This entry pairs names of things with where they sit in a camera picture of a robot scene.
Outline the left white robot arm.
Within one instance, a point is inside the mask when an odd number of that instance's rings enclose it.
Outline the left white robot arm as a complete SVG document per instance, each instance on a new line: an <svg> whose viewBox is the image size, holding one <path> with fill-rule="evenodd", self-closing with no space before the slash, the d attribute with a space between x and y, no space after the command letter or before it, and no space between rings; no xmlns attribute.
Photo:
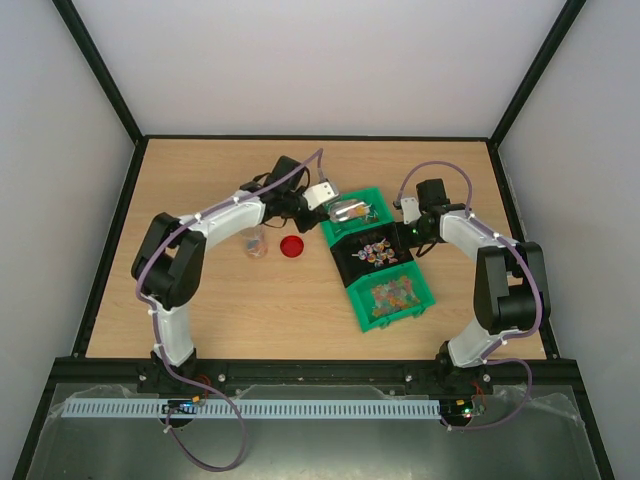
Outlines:
<svg viewBox="0 0 640 480"><path fill-rule="evenodd" d="M148 305L153 353L176 370L195 357L188 303L197 292L206 253L224 240L279 217L304 234L328 219L339 196L322 172L323 150L303 162L282 156L273 170L226 200L192 215L156 215L131 267L135 295Z"/></svg>

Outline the black bin with swirl lollipops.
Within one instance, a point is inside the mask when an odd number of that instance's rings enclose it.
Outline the black bin with swirl lollipops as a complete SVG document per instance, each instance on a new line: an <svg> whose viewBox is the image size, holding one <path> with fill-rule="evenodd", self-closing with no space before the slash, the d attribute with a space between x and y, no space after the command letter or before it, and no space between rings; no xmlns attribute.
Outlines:
<svg viewBox="0 0 640 480"><path fill-rule="evenodd" d="M345 288L367 275L414 260L402 247L395 223L350 233L330 247L333 260Z"/></svg>

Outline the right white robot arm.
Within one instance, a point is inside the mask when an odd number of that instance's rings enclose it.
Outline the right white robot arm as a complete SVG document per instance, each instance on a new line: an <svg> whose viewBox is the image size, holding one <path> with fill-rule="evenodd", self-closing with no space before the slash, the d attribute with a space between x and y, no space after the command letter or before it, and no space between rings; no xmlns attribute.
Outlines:
<svg viewBox="0 0 640 480"><path fill-rule="evenodd" d="M470 203L453 203L441 179L416 186L416 195L400 191L394 207L401 245L418 256L439 243L452 245L475 265L473 318L444 342L435 357L435 380L447 391L460 390L479 373L490 356L509 341L527 338L550 315L548 282L542 248L519 242L479 220Z"/></svg>

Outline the green bin with lollipops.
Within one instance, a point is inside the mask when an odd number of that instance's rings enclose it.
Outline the green bin with lollipops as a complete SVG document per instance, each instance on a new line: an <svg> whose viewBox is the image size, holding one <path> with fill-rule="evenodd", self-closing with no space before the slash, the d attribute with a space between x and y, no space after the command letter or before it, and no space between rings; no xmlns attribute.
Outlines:
<svg viewBox="0 0 640 480"><path fill-rule="evenodd" d="M377 187L342 194L329 204L328 215L329 219L322 222L321 227L330 247L350 234L394 221Z"/></svg>

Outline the metal scoop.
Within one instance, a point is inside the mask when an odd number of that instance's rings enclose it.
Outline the metal scoop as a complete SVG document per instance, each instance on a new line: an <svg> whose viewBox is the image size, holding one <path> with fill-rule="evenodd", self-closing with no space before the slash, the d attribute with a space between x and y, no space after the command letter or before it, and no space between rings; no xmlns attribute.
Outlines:
<svg viewBox="0 0 640 480"><path fill-rule="evenodd" d="M371 212L371 205L360 199L346 199L333 203L328 210L329 220L333 223L345 223L366 217Z"/></svg>

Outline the clear plastic cup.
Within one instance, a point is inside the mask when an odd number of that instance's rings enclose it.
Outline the clear plastic cup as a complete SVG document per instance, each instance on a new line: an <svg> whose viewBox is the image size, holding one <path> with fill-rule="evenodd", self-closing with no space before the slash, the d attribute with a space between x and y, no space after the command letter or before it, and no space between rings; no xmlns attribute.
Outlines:
<svg viewBox="0 0 640 480"><path fill-rule="evenodd" d="M249 258L260 259L268 253L265 227L258 225L240 232L244 251Z"/></svg>

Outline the green bin with gummies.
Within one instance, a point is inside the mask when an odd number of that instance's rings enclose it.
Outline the green bin with gummies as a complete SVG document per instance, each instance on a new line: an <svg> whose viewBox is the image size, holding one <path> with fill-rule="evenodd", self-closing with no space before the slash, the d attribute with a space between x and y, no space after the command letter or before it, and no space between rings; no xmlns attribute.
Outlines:
<svg viewBox="0 0 640 480"><path fill-rule="evenodd" d="M436 303L415 261L368 274L346 288L362 332L419 317Z"/></svg>

